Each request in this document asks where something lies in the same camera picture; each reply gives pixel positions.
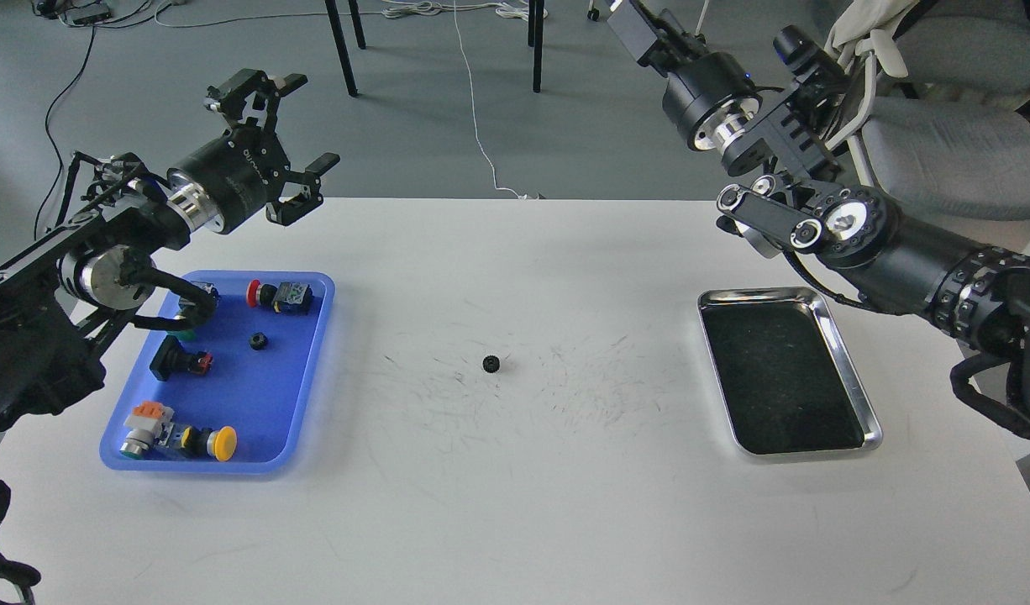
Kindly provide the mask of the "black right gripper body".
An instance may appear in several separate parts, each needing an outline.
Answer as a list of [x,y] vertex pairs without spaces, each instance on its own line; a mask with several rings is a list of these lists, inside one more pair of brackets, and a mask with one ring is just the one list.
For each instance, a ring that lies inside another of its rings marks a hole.
[[726,152],[745,134],[761,98],[728,53],[712,53],[666,76],[662,110],[691,150]]

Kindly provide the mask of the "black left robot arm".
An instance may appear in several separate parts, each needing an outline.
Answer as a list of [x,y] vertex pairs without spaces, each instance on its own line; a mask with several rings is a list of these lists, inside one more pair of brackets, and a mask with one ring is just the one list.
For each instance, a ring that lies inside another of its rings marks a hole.
[[104,386],[102,356],[128,326],[185,332],[215,314],[202,287],[154,267],[200,229],[227,236],[258,212],[289,226],[322,206],[339,155],[291,169],[276,132],[303,74],[243,69],[212,86],[205,108],[224,133],[164,176],[134,153],[71,157],[54,225],[0,264],[0,433],[57,416]]

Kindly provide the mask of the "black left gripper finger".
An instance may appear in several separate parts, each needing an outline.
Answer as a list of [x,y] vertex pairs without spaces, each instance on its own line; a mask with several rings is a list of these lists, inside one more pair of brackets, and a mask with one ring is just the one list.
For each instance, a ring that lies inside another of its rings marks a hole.
[[265,216],[270,223],[280,226],[290,226],[299,219],[305,217],[323,204],[322,175],[338,165],[341,160],[338,154],[324,153],[313,160],[303,171],[291,171],[288,182],[300,187],[297,195],[288,199],[273,199],[265,205]]
[[307,76],[300,73],[273,79],[264,71],[242,69],[224,85],[208,86],[204,107],[222,116],[227,124],[219,140],[243,134],[249,145],[263,137],[278,142],[278,106],[285,96],[307,82]]

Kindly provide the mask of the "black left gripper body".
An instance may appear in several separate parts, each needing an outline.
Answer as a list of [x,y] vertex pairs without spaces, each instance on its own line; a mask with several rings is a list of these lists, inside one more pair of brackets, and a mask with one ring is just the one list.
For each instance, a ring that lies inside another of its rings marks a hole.
[[168,171],[168,203],[191,231],[230,234],[280,198],[289,172],[276,134],[249,140],[244,133],[227,133]]

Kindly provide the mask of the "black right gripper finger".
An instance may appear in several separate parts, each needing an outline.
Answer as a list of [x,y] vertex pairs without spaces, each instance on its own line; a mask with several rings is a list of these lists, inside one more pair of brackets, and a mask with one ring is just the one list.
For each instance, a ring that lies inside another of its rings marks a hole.
[[639,66],[681,68],[708,55],[696,37],[668,8],[654,12],[642,1],[615,1],[607,24]]

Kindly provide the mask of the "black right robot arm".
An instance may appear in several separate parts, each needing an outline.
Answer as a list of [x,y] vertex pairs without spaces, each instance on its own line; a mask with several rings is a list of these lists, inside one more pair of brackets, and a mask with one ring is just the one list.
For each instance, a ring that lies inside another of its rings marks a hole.
[[725,51],[709,51],[670,12],[615,1],[608,26],[640,66],[666,80],[662,108],[689,149],[718,150],[730,176],[764,173],[720,192],[719,226],[760,234],[769,253],[819,292],[799,255],[815,255],[857,288],[853,308],[918,315],[975,350],[950,372],[965,405],[1030,440],[1030,256],[908,219],[877,187],[845,187],[833,147],[816,134],[819,110],[842,95],[842,65],[796,27],[774,49],[794,80],[764,100]]

